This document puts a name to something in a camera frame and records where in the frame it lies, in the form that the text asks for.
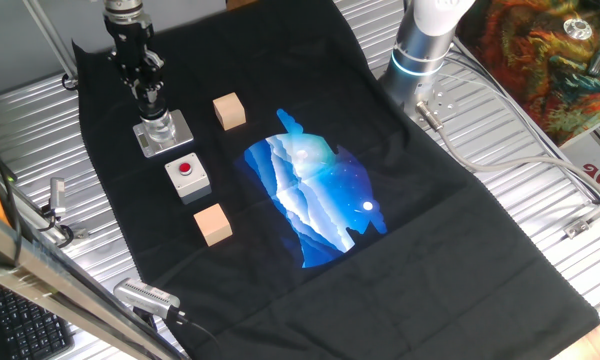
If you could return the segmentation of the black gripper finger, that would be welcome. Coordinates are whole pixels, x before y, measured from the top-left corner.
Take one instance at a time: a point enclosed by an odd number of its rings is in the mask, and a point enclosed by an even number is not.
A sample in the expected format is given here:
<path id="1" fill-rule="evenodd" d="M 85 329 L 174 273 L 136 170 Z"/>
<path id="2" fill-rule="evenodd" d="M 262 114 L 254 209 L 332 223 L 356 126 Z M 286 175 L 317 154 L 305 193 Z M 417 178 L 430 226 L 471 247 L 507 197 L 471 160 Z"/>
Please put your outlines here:
<path id="1" fill-rule="evenodd" d="M 150 116 L 162 116 L 166 111 L 166 100 L 162 94 L 163 87 L 164 83 L 160 81 L 154 84 L 148 92 L 148 114 Z"/>
<path id="2" fill-rule="evenodd" d="M 141 82 L 135 82 L 132 87 L 132 93 L 136 99 L 140 114 L 145 116 L 147 114 L 147 92 L 145 86 Z"/>

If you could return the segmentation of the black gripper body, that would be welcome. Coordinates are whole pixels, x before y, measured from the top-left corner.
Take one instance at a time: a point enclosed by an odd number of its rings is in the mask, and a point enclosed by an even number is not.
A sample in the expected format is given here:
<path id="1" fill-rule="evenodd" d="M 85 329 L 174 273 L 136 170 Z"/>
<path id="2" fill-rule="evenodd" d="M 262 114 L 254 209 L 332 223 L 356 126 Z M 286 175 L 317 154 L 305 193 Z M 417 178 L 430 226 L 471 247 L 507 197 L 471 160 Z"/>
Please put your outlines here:
<path id="1" fill-rule="evenodd" d="M 106 19 L 105 27 L 114 40 L 110 59 L 123 83 L 130 88 L 159 90 L 164 61 L 149 48 L 153 25 L 147 21 L 122 24 Z"/>

